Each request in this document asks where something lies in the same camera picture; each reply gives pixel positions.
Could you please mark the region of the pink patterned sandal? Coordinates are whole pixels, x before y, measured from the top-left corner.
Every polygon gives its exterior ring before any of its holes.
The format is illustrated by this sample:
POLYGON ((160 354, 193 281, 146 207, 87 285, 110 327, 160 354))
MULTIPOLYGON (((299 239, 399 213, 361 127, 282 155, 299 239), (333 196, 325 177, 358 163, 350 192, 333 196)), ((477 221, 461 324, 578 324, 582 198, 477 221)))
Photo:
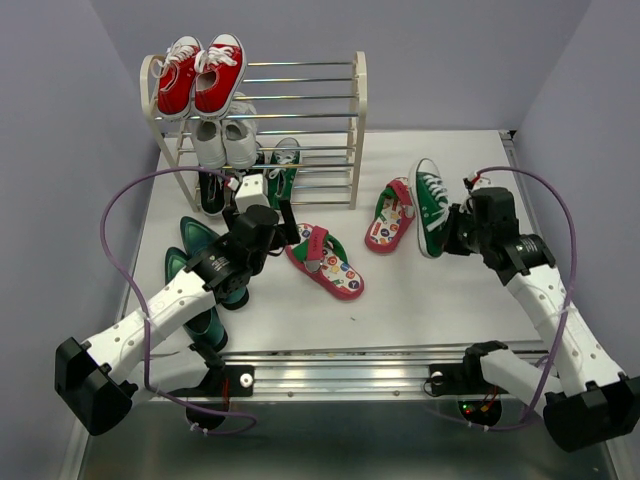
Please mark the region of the pink patterned sandal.
POLYGON ((365 245, 378 254, 393 253, 414 219, 408 178, 394 178, 378 197, 374 218, 365 234, 365 245))
POLYGON ((341 242, 326 228, 299 223, 301 242, 285 253, 304 275, 342 301, 357 299, 364 291, 363 277, 351 266, 341 242))

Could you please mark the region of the green sneaker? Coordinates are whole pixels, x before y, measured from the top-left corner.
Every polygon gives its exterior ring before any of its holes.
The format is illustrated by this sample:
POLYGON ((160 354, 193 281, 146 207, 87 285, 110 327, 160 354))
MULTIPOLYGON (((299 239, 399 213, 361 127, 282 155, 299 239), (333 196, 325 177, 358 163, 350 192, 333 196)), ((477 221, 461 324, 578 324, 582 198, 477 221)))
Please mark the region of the green sneaker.
POLYGON ((437 165, 429 158, 418 160, 409 175, 409 192, 418 221, 418 244, 427 258, 444 252, 448 233, 449 195, 437 165))
POLYGON ((267 197, 272 208, 279 210, 283 200, 291 199, 297 165, 300 160, 300 144, 293 137, 280 140, 276 144, 275 150, 271 152, 270 165, 272 168, 265 170, 265 177, 267 197))

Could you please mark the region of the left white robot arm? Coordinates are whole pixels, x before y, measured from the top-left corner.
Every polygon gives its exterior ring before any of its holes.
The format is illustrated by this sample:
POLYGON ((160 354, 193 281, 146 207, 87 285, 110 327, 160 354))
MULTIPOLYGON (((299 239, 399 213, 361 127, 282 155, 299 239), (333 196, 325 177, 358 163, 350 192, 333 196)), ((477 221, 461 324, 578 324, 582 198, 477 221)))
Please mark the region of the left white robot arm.
POLYGON ((142 394, 172 400, 150 382, 151 352, 169 335, 247 286, 267 257, 300 235, 290 202, 274 210, 251 205, 225 214, 229 231, 209 244, 151 300, 84 342, 70 337, 55 352, 57 394, 92 436, 118 425, 142 394))

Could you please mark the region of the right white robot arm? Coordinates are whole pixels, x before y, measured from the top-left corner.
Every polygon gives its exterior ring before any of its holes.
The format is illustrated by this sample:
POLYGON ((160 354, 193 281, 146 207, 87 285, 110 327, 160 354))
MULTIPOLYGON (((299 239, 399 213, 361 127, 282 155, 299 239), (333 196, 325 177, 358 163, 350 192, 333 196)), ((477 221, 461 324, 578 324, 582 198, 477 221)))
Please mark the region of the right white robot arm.
POLYGON ((573 452, 631 433, 639 422, 639 380, 600 345, 569 298, 544 240, 523 234, 510 191, 480 188, 449 209, 446 252, 478 254, 518 302, 548 350, 539 369, 499 341, 465 351, 451 379, 496 386, 543 419, 557 446, 573 452))

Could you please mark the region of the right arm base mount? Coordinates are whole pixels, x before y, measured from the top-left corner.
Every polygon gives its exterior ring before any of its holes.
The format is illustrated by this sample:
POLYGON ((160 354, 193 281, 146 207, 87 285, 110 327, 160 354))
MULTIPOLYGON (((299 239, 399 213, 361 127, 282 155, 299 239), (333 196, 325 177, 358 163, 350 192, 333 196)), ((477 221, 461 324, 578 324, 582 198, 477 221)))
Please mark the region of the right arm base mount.
POLYGON ((462 419, 472 424, 494 427, 501 419, 504 390, 488 383, 481 374, 468 373, 462 363, 428 366, 423 391, 430 397, 456 397, 462 419))

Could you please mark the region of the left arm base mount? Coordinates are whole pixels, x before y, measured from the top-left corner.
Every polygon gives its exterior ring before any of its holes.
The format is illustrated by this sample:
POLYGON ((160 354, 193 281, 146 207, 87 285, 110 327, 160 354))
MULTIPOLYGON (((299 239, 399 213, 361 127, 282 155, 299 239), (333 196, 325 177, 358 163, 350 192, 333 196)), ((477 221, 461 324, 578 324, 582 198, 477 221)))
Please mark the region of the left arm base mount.
POLYGON ((186 419, 193 431, 205 435, 232 435, 249 430, 257 423, 253 415, 231 411, 231 398, 248 398, 253 395, 255 368, 251 365, 227 365, 210 370, 201 383, 176 392, 185 399, 213 398, 213 401, 198 402, 196 409, 185 410, 186 419), (226 418, 244 418, 249 423, 236 430, 220 430, 226 418))

